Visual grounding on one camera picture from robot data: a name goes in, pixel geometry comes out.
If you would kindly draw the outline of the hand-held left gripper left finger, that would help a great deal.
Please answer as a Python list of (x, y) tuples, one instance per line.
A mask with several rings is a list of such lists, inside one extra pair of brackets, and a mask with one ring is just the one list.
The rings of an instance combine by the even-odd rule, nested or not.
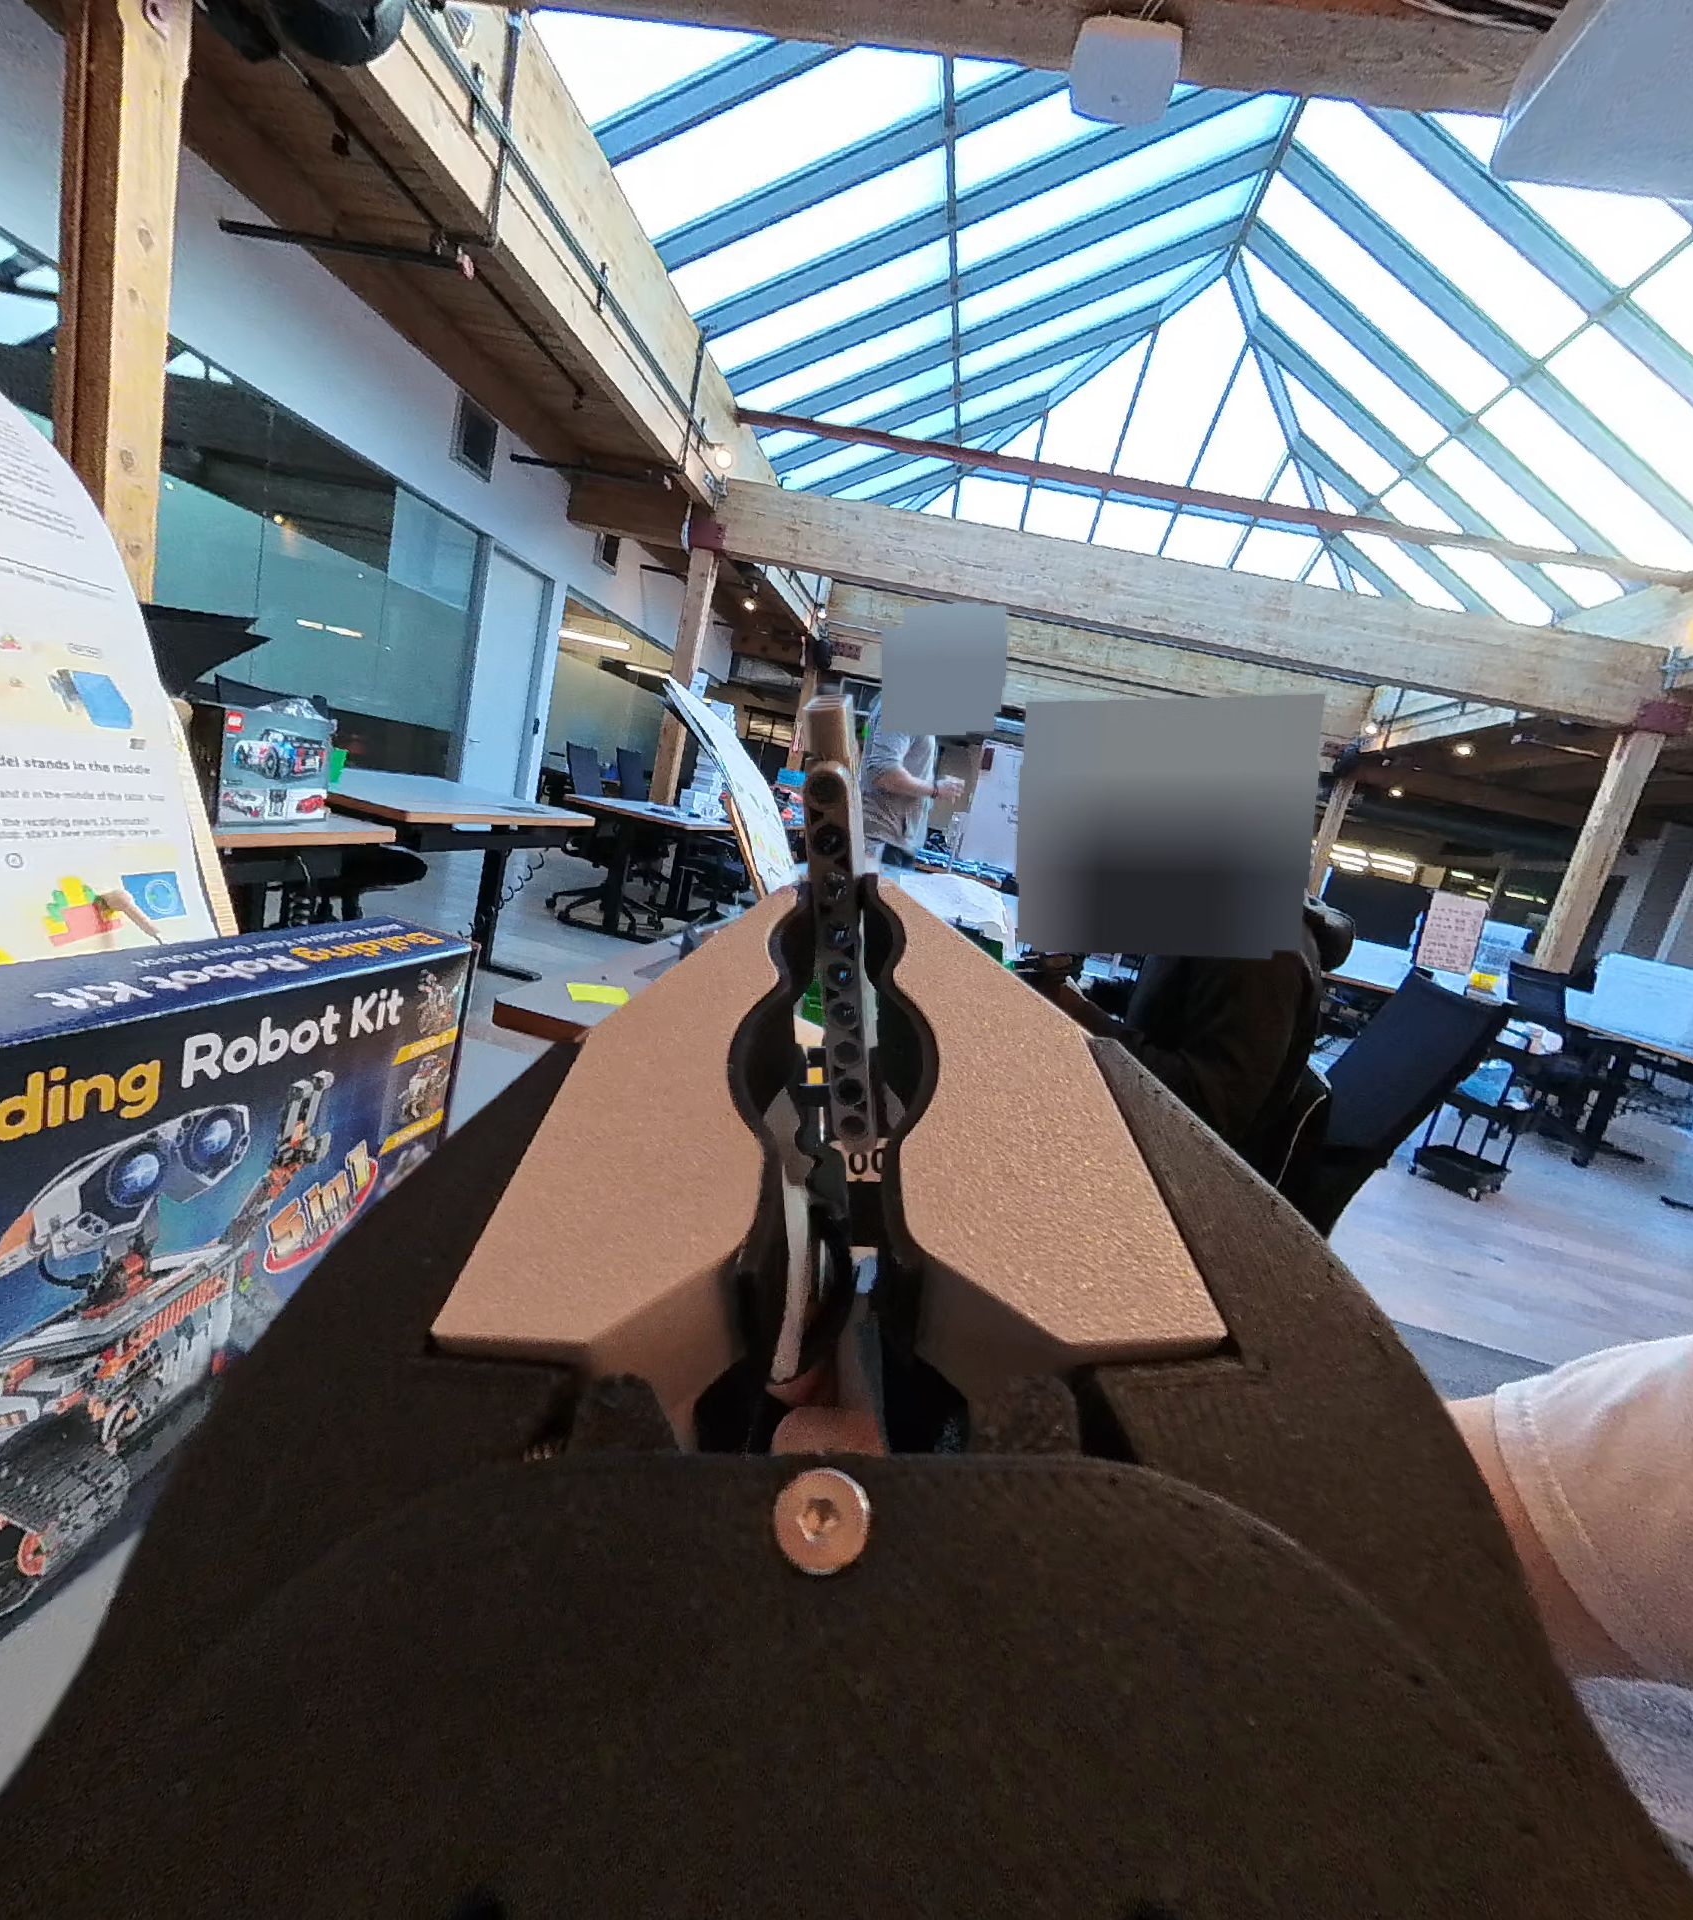
[(796, 1077), (811, 901), (789, 886), (599, 1023), (430, 1338), (465, 1359), (645, 1380), (678, 1442), (784, 1301), (767, 1111)]

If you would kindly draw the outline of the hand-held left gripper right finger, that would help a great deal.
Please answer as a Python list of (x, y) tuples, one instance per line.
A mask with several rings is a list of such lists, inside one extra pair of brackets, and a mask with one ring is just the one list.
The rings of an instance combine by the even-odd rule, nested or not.
[(922, 1033), (898, 1137), (915, 1349), (965, 1397), (1220, 1352), (1226, 1323), (1087, 1035), (907, 892), (890, 992)]

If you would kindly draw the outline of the white curved plastic part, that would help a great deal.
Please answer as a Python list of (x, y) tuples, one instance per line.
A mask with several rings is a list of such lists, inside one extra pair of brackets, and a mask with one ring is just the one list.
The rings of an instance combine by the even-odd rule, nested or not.
[(781, 1170), (786, 1271), (781, 1328), (769, 1386), (791, 1398), (794, 1385), (826, 1369), (856, 1301), (850, 1199), (845, 1158), (820, 1139), (816, 1108), (781, 1094), (767, 1111)]

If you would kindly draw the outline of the dark grey perforated beam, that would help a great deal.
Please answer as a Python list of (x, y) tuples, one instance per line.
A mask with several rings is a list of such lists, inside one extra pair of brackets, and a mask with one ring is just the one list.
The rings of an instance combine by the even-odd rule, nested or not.
[(805, 708), (805, 840), (823, 1029), (826, 1125), (850, 1185), (879, 1185), (886, 1128), (875, 1074), (875, 990), (866, 972), (856, 717), (846, 699)]

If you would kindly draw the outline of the black office chair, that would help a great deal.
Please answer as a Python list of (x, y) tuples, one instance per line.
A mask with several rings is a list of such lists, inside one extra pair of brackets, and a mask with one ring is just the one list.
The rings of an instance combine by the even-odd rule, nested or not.
[(1475, 1068), (1509, 1009), (1413, 970), (1330, 1071), (1333, 1105), (1310, 1218), (1330, 1236), (1359, 1189)]
[(1314, 1052), (1324, 1031), (1330, 977), (1351, 958), (1357, 928), (1348, 914), (1314, 895), (1305, 901), (1305, 928), (1311, 943), (1310, 996), (1302, 1005), (1296, 1031), (1292, 1089), (1272, 1123), (1269, 1178), (1281, 1197), (1328, 1236), (1332, 1228), (1324, 1224), (1324, 1165), (1333, 1092), (1326, 1073), (1314, 1067)]

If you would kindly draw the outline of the black rolling cart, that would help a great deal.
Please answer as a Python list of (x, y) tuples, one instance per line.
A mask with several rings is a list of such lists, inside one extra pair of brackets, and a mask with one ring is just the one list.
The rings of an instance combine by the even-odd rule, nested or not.
[(1513, 1151), (1529, 1130), (1532, 1101), (1511, 1081), (1449, 1092), (1409, 1161), (1409, 1175), (1474, 1203), (1497, 1195), (1508, 1180)]

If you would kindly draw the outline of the white curved poster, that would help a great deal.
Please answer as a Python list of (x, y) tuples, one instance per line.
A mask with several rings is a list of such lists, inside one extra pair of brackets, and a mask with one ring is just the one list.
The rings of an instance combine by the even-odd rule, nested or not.
[(673, 679), (664, 682), (664, 692), (683, 727), (714, 760), (729, 826), (737, 836), (754, 895), (763, 901), (772, 892), (789, 890), (803, 877), (803, 869), (792, 856), (769, 781), (744, 753), (729, 720), (720, 719), (712, 706)]

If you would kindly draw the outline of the dark blue robot kit box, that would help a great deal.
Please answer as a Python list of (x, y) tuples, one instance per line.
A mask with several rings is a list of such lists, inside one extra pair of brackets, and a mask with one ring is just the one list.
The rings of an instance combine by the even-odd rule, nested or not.
[(388, 919), (0, 967), (0, 1636), (425, 1165), (472, 968)]

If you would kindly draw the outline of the toy car set box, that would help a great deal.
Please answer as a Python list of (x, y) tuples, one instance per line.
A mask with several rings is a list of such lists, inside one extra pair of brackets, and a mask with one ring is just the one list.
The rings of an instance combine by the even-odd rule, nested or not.
[(305, 699), (227, 704), (217, 753), (217, 823), (315, 823), (328, 813), (334, 722)]

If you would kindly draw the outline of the white storage bin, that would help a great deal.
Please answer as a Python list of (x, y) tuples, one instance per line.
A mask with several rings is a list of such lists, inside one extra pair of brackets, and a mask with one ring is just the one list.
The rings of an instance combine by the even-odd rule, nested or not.
[(1609, 952), (1600, 958), (1595, 989), (1579, 1023), (1653, 1045), (1693, 1048), (1693, 970)]

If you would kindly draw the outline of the person's pale t-shirt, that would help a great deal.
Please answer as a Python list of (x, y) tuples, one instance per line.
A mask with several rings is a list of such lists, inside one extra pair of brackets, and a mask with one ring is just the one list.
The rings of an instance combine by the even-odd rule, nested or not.
[(1693, 1691), (1693, 1334), (1448, 1410), (1559, 1664)]

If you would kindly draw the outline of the black board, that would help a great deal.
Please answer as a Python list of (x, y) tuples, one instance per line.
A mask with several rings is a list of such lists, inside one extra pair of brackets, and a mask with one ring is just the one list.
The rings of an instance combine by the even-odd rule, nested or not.
[(150, 603), (140, 605), (139, 613), (152, 646), (158, 681), (177, 700), (188, 699), (194, 684), (264, 644), (264, 639), (252, 633), (250, 617)]

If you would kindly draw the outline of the white instruction poster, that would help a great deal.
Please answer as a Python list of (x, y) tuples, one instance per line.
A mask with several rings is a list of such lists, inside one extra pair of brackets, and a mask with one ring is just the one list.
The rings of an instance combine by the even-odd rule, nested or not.
[(214, 936), (197, 800), (115, 541), (0, 396), (0, 964)]

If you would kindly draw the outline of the white ceiling device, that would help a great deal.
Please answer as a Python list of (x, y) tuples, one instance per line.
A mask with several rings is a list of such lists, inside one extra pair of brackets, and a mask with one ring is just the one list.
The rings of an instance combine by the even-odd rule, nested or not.
[(1169, 16), (1099, 13), (1086, 19), (1070, 63), (1074, 114), (1121, 131), (1161, 125), (1181, 83), (1186, 39)]

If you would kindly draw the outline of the white hanging light panel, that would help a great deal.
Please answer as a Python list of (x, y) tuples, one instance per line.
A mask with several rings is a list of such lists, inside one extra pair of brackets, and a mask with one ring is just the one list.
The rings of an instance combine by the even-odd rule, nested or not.
[(1516, 83), (1489, 173), (1693, 204), (1693, 3), (1570, 5)]

